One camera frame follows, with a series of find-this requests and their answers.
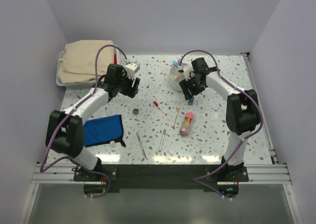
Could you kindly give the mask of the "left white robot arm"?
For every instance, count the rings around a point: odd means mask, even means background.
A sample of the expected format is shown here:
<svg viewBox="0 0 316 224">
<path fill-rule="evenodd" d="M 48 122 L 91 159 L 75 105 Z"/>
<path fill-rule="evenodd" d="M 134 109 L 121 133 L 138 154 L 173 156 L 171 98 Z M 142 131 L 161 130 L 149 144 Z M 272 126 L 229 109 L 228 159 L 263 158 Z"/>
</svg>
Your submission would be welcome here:
<svg viewBox="0 0 316 224">
<path fill-rule="evenodd" d="M 94 87 L 73 106 L 63 110 L 53 111 L 49 116 L 46 151 L 40 165 L 40 172 L 50 167 L 45 166 L 48 153 L 53 150 L 64 154 L 65 159 L 71 159 L 85 168 L 85 175 L 90 180 L 98 180 L 102 176 L 101 160 L 84 146 L 83 125 L 99 108 L 109 103 L 118 93 L 134 98 L 138 92 L 140 79 L 135 75 L 140 66 L 128 62 L 124 66 L 110 64 L 105 75 L 97 81 Z"/>
</svg>

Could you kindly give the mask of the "blue cap highlighter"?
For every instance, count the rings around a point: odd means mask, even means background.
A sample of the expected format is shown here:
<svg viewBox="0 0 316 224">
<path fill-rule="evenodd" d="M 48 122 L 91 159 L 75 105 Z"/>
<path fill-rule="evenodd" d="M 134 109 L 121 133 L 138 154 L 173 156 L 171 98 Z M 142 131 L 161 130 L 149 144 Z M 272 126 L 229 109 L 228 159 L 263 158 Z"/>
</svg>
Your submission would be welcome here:
<svg viewBox="0 0 316 224">
<path fill-rule="evenodd" d="M 178 68 L 178 66 L 179 66 L 179 64 L 178 64 L 177 61 L 173 61 L 173 62 L 172 62 L 172 65 L 173 65 L 174 67 L 176 67 L 176 68 Z"/>
</svg>

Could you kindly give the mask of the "blue cylindrical stamp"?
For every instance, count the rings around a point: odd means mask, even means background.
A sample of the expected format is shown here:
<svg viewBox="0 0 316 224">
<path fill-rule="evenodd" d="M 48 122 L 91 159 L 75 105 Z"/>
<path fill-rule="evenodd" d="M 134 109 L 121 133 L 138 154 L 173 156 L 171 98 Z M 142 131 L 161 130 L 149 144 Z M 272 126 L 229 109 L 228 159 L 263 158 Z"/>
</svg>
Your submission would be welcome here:
<svg viewBox="0 0 316 224">
<path fill-rule="evenodd" d="M 194 99 L 193 98 L 188 100 L 188 105 L 189 106 L 193 105 L 193 103 L 194 103 Z"/>
</svg>

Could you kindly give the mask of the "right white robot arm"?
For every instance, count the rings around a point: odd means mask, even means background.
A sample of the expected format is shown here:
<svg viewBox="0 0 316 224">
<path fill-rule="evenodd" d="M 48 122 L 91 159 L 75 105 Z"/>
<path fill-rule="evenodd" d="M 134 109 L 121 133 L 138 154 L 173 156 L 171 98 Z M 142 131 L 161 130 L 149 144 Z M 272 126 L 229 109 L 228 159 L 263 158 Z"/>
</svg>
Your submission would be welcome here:
<svg viewBox="0 0 316 224">
<path fill-rule="evenodd" d="M 193 60 L 191 66 L 179 66 L 178 71 L 184 76 L 179 85 L 185 100 L 210 88 L 226 101 L 226 124 L 230 138 L 224 155 L 227 164 L 220 168 L 220 176 L 231 181 L 237 176 L 235 166 L 243 163 L 248 138 L 258 133 L 257 125 L 263 125 L 257 92 L 244 90 L 225 79 L 220 75 L 218 67 L 209 67 L 203 57 Z"/>
</svg>

